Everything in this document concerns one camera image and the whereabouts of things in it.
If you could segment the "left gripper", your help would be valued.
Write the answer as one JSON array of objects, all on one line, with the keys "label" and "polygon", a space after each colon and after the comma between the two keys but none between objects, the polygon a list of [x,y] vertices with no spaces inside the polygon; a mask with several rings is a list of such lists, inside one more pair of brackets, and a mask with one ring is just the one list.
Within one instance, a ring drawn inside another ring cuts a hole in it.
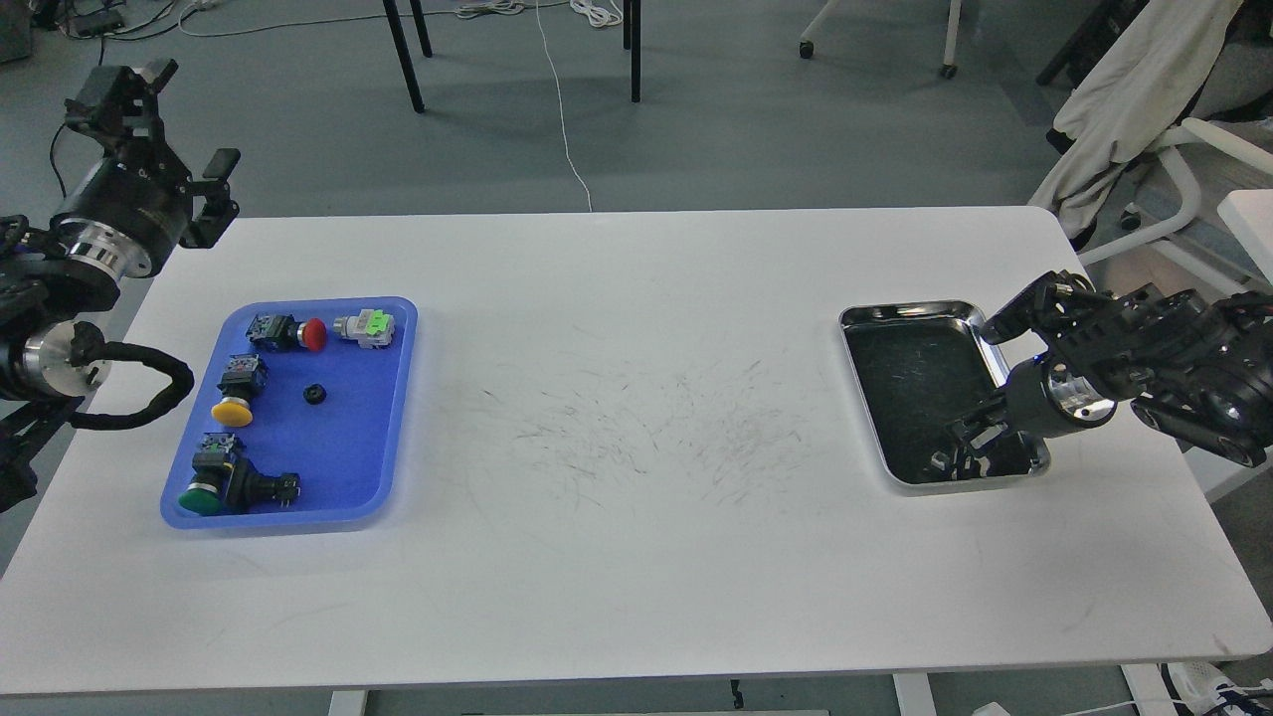
[{"label": "left gripper", "polygon": [[[238,148],[219,148],[199,181],[165,140],[158,96],[173,59],[145,68],[94,68],[65,99],[64,127],[98,141],[101,161],[50,219],[73,262],[109,279],[155,276],[176,248],[214,248],[241,217],[229,177]],[[202,208],[193,217],[193,199]]]}]

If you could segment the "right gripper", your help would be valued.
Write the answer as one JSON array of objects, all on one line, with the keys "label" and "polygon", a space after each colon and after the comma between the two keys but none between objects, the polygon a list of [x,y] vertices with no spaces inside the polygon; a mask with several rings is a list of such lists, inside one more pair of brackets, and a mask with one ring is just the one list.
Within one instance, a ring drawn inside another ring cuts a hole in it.
[{"label": "right gripper", "polygon": [[1035,358],[1015,364],[1003,396],[988,396],[945,426],[948,446],[934,448],[925,462],[931,483],[1009,476],[1009,457],[995,445],[1015,431],[1039,440],[1078,434],[1106,426],[1116,403],[1097,392],[1068,364]]}]

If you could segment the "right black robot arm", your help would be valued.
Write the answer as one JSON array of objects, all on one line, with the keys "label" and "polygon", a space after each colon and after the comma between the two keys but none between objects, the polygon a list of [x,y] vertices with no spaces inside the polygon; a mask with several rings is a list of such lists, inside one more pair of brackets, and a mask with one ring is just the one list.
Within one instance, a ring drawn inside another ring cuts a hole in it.
[{"label": "right black robot arm", "polygon": [[1157,285],[1116,296],[1087,276],[1046,271],[981,326],[999,345],[1023,333],[1045,349],[943,426],[923,466],[939,480],[1001,471],[1012,436],[1055,440],[1092,431],[1127,403],[1143,426],[1237,465],[1270,448],[1270,296],[1242,290],[1208,303]]}]

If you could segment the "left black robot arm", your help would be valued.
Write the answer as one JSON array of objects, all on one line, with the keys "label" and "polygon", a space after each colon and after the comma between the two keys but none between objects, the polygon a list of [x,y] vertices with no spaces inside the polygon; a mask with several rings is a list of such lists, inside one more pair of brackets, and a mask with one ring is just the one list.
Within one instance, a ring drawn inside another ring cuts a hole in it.
[{"label": "left black robot arm", "polygon": [[[145,68],[94,68],[67,99],[64,126],[94,139],[101,161],[64,199],[45,231],[3,218],[3,508],[28,499],[31,468],[62,426],[132,431],[164,417],[193,389],[187,364],[150,347],[109,341],[87,313],[115,308],[127,276],[155,276],[174,248],[213,248],[241,213],[229,176],[241,150],[216,150],[195,178],[165,140],[160,90],[172,59]],[[112,362],[132,362],[169,382],[141,412],[90,414],[81,404]]]}]

